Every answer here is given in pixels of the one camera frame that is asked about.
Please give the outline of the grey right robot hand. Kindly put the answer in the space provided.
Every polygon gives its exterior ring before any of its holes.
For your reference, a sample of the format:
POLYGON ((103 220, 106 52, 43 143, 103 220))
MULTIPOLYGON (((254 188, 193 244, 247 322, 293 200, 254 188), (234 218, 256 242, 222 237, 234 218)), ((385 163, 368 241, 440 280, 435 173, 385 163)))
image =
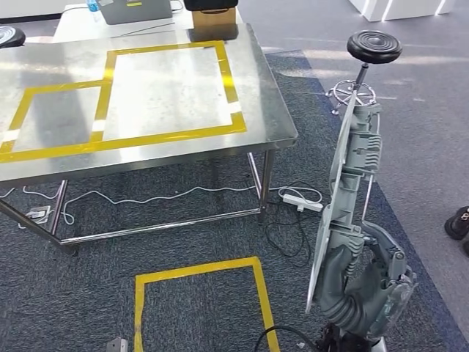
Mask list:
POLYGON ((404 310, 416 284, 403 250, 388 231, 369 221, 362 230, 372 258, 360 275, 346 269, 352 263, 350 245, 329 248, 314 290, 330 322, 367 340, 382 337, 404 310))

